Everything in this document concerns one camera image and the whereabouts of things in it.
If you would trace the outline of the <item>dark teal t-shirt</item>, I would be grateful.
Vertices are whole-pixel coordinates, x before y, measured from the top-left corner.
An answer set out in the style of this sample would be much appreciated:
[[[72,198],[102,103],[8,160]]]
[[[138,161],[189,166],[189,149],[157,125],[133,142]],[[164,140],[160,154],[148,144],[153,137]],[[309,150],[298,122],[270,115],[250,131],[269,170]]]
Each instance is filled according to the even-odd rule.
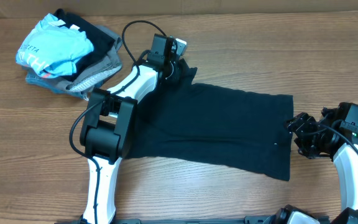
[[[224,165],[290,179],[291,95],[269,95],[194,83],[184,60],[175,84],[163,84],[139,103],[128,158],[169,157]]]

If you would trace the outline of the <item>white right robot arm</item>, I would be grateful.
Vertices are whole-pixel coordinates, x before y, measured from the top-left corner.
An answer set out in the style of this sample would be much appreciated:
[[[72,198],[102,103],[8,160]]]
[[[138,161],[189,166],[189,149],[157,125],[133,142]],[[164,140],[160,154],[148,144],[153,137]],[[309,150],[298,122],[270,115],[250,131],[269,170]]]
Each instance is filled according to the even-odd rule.
[[[358,105],[342,102],[323,108],[316,121],[300,113],[285,123],[300,155],[309,159],[328,157],[339,176],[341,212],[333,223],[358,223]]]

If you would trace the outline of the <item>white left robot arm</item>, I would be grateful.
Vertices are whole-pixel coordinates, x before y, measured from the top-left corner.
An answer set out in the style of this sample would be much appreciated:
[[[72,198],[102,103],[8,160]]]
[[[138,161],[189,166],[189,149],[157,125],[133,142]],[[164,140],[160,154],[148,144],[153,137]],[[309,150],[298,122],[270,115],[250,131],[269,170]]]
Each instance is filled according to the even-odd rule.
[[[159,84],[179,79],[187,43],[155,34],[152,46],[116,86],[94,89],[81,119],[80,144],[89,164],[88,202],[81,223],[114,223],[119,166],[134,138],[137,104]]]

